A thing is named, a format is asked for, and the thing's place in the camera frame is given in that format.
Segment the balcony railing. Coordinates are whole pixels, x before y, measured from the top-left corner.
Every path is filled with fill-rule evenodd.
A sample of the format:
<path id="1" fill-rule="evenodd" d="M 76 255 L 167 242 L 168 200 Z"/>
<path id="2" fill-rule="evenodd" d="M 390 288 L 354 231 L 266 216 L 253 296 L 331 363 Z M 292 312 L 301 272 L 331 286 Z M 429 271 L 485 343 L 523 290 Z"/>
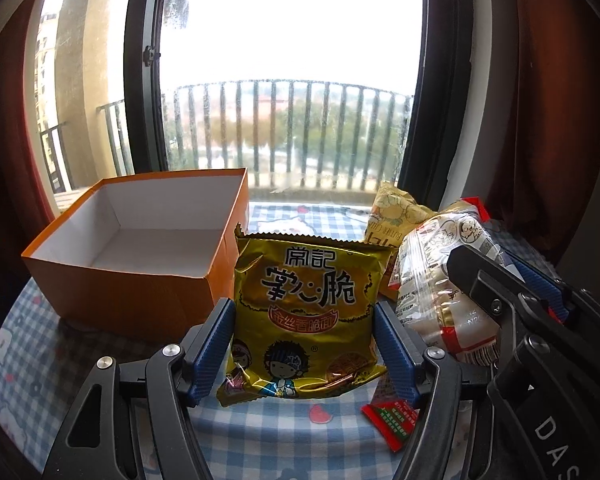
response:
<path id="1" fill-rule="evenodd" d="M 373 193 L 399 179 L 413 101 L 335 81 L 186 84 L 161 93 L 147 167 L 242 167 L 269 193 Z"/>

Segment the red curtain left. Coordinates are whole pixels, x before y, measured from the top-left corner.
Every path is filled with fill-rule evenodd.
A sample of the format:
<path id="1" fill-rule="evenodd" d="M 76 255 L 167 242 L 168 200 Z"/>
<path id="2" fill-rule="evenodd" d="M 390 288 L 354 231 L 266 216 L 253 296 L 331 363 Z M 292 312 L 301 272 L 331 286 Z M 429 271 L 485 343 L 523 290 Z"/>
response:
<path id="1" fill-rule="evenodd" d="M 25 281 L 21 253 L 52 218 L 34 166 L 24 58 L 35 0 L 0 0 L 0 278 Z"/>

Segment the red spicy strip packet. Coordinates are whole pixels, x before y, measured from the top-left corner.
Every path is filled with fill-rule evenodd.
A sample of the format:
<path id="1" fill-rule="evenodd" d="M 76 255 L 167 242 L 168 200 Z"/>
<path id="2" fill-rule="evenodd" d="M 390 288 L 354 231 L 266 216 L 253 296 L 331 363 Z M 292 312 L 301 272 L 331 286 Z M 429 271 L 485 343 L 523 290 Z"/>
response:
<path id="1" fill-rule="evenodd" d="M 418 419 L 418 411 L 405 400 L 366 404 L 361 412 L 379 431 L 393 453 L 404 448 Z"/>

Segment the white red cracker bag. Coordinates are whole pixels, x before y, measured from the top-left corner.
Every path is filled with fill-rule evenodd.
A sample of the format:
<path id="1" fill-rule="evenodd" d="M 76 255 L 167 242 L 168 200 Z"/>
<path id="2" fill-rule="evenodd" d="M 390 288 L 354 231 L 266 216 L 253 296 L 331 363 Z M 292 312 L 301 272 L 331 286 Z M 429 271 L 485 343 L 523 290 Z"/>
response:
<path id="1" fill-rule="evenodd" d="M 462 245 L 521 277 L 484 227 L 479 207 L 458 200 L 405 235 L 389 285 L 398 290 L 396 316 L 404 326 L 460 362 L 488 366 L 498 360 L 498 324 L 452 283 L 446 268 Z"/>

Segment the black window frame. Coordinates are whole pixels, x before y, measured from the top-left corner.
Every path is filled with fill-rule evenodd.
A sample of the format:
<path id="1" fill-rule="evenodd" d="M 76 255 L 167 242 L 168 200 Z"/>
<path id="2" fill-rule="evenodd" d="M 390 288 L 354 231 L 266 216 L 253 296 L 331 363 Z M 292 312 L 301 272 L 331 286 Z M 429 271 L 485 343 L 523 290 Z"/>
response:
<path id="1" fill-rule="evenodd" d="M 422 8 L 412 119 L 400 159 L 399 188 L 428 206 L 442 201 L 460 138 L 470 75 L 472 0 L 417 0 Z M 164 0 L 129 0 L 123 47 L 126 123 L 138 174 L 169 173 L 159 103 Z"/>

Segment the brown curtain right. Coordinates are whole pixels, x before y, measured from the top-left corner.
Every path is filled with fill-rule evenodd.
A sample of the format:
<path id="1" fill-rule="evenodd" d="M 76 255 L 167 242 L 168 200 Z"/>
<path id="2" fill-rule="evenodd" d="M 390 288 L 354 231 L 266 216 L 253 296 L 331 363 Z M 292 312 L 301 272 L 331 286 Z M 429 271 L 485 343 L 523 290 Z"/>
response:
<path id="1" fill-rule="evenodd" d="M 516 0 L 513 103 L 486 206 L 551 263 L 600 173 L 600 18 L 586 0 Z"/>

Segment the gold noodle snack packet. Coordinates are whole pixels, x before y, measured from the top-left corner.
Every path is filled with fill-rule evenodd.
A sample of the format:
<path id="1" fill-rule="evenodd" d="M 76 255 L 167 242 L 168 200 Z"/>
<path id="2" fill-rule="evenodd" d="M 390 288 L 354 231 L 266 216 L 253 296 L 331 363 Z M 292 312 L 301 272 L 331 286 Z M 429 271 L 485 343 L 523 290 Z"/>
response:
<path id="1" fill-rule="evenodd" d="M 385 374 L 373 319 L 389 248 L 242 229 L 235 240 L 235 325 L 221 405 L 330 398 Z"/>

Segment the yellow Korean chip bag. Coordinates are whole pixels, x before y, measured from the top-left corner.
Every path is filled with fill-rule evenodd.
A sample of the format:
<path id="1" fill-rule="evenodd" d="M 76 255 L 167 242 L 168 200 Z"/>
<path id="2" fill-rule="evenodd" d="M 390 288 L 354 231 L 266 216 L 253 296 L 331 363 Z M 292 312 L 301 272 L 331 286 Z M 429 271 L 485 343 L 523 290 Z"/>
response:
<path id="1" fill-rule="evenodd" d="M 436 214 L 416 202 L 409 192 L 382 182 L 374 198 L 364 242 L 399 248 L 404 237 Z"/>

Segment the orange cardboard box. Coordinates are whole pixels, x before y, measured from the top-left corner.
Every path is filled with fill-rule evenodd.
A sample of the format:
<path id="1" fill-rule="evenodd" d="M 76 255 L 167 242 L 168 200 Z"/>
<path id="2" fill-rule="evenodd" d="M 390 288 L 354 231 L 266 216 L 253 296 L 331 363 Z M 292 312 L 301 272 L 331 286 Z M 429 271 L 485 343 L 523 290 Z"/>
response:
<path id="1" fill-rule="evenodd" d="M 234 231 L 248 216 L 244 168 L 104 179 L 50 222 L 22 258 L 64 320 L 172 342 L 233 295 Z"/>

